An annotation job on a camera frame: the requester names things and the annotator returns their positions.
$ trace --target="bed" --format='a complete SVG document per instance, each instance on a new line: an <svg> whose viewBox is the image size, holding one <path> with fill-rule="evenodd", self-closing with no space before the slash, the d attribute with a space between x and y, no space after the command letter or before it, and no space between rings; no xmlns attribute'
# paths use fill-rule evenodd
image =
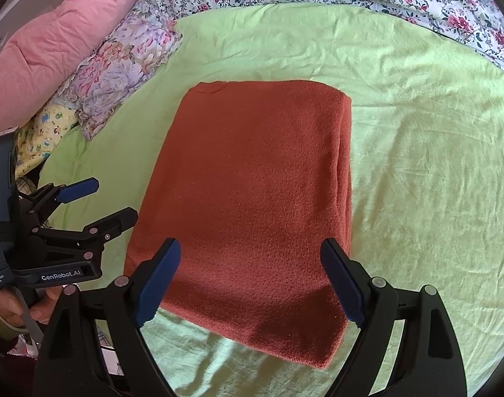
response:
<svg viewBox="0 0 504 397"><path fill-rule="evenodd" d="M293 22L306 30L295 31ZM139 208L178 103L199 81L309 79L341 88L353 99L352 258L371 274L393 276L395 286L436 285L462 346L470 395L498 395L504 387L504 73L464 46L351 6L213 10L180 19L177 31L181 47L102 133L87 143L80 127L71 129L46 160L41 184L90 176L102 184L99 194L59 210L51 223L78 229L119 208ZM322 40L308 46L317 31ZM368 39L370 31L379 34ZM84 287L106 284L122 270L127 242L128 235L111 243L104 277ZM412 274L414 267L421 271ZM177 393L195 396L283 395L287 379L291 394L320 395L356 336L348 330L332 364L316 371L164 311L143 332ZM393 350L374 391L392 359Z"/></svg>

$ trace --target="towel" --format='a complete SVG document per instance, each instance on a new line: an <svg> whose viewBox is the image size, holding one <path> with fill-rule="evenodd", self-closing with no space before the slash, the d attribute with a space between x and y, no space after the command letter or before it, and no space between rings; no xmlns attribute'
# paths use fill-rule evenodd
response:
<svg viewBox="0 0 504 397"><path fill-rule="evenodd" d="M127 248L182 262L161 307L324 369L346 326L320 244L350 247L351 101L312 81L200 83L182 99Z"/></svg>

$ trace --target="yellow patterned fabric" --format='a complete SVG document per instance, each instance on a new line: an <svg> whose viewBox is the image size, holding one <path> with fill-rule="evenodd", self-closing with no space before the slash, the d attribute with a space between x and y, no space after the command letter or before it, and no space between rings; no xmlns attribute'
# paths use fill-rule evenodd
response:
<svg viewBox="0 0 504 397"><path fill-rule="evenodd" d="M50 156L76 123L73 110L49 102L44 105L18 132L15 178L26 175Z"/></svg>

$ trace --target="pink pillow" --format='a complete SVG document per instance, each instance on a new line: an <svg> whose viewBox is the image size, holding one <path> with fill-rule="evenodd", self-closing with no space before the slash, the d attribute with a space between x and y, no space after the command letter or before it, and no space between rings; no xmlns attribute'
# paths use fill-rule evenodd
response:
<svg viewBox="0 0 504 397"><path fill-rule="evenodd" d="M0 131L25 125L136 0L65 0L19 29L0 54Z"/></svg>

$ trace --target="blue rubber pad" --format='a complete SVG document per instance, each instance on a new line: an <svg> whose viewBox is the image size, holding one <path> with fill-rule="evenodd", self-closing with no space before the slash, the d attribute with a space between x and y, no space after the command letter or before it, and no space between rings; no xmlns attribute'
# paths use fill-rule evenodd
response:
<svg viewBox="0 0 504 397"><path fill-rule="evenodd" d="M97 179L90 178L82 180L65 188L62 188L55 197L55 201L66 204L81 199L82 197L86 197L87 195L93 194L98 189L99 182Z"/></svg>
<svg viewBox="0 0 504 397"><path fill-rule="evenodd" d="M331 282L342 309L349 321L356 323L358 328L363 328L366 324L364 314L364 297L358 288L355 280L349 273L348 268L340 259L344 253L336 252L336 249L327 240L320 248L320 260L322 267Z"/></svg>
<svg viewBox="0 0 504 397"><path fill-rule="evenodd" d="M141 328L145 322L155 317L158 306L160 306L160 302L179 264L180 243L174 240L165 254L161 257L152 275L140 291L140 298L137 301L137 312L134 318L139 328Z"/></svg>

